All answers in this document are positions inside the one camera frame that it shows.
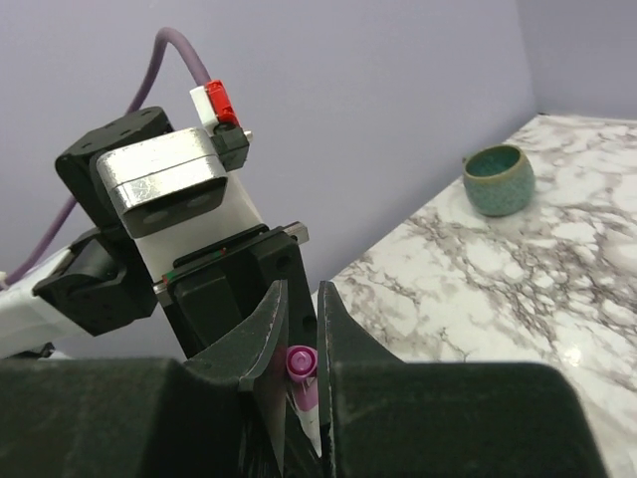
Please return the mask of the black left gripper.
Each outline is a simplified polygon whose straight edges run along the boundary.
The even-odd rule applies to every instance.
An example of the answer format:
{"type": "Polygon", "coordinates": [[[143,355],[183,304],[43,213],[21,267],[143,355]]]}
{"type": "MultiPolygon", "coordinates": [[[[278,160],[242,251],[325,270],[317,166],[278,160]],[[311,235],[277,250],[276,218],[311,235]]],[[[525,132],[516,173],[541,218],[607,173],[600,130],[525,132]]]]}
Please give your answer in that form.
{"type": "MultiPolygon", "coordinates": [[[[299,246],[299,223],[271,228],[264,222],[174,262],[153,284],[134,241],[115,213],[97,174],[97,159],[117,148],[175,132],[163,109],[145,108],[87,132],[56,160],[56,170],[94,222],[62,262],[35,286],[35,295],[83,331],[99,336],[161,308],[188,358],[202,352],[248,318],[277,275],[251,254],[261,234],[284,231],[299,246]]],[[[244,163],[244,132],[221,125],[209,134],[228,172],[244,163]]]]}

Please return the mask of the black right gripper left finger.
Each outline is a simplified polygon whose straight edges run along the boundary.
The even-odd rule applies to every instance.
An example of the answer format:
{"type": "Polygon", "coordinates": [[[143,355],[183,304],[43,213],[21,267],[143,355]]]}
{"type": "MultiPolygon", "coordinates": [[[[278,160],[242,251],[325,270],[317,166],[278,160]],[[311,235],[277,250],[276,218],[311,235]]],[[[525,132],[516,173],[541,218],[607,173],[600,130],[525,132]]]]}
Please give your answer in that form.
{"type": "Polygon", "coordinates": [[[277,280],[247,319],[186,363],[207,386],[194,431],[215,473],[283,475],[288,336],[288,284],[277,280]]]}

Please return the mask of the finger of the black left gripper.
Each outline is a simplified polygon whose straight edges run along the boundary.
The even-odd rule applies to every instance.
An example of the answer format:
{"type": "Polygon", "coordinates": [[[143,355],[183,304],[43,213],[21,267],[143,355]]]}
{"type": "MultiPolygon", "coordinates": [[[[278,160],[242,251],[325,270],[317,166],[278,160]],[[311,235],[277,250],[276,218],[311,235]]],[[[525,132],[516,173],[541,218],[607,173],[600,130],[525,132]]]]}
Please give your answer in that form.
{"type": "Polygon", "coordinates": [[[289,344],[314,347],[317,315],[298,242],[284,231],[269,231],[258,237],[251,254],[266,288],[275,280],[288,283],[289,344]]]}

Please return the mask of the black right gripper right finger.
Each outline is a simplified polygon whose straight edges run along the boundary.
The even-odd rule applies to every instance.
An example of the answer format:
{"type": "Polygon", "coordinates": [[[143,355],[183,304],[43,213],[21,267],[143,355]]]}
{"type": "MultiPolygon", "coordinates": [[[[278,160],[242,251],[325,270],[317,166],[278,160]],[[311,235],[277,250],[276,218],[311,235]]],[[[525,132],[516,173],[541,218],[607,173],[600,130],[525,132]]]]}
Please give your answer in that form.
{"type": "Polygon", "coordinates": [[[318,289],[318,397],[325,477],[358,476],[356,462],[382,442],[383,400],[375,374],[400,359],[348,312],[334,283],[318,289]]]}

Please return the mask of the pink white pen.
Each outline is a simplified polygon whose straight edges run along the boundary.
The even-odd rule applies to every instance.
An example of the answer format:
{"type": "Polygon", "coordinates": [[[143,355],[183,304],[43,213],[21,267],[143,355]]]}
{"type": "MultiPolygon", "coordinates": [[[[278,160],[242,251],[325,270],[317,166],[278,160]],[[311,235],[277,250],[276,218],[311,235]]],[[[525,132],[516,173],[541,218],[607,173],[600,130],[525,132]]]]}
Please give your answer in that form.
{"type": "Polygon", "coordinates": [[[311,377],[302,382],[294,382],[292,397],[302,430],[314,452],[321,457],[318,380],[311,377]]]}

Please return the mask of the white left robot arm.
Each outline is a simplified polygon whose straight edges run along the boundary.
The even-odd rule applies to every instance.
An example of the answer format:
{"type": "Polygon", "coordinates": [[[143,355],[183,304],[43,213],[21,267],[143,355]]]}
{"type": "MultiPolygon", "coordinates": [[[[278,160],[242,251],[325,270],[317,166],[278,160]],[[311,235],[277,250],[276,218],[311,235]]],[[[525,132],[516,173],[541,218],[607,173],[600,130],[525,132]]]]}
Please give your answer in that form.
{"type": "Polygon", "coordinates": [[[56,169],[94,228],[1,284],[1,354],[41,354],[161,308],[187,357],[234,329],[278,280],[288,284],[293,344],[316,340],[300,247],[307,227],[269,227],[237,170],[248,134],[224,122],[174,130],[151,107],[93,129],[56,169]]]}

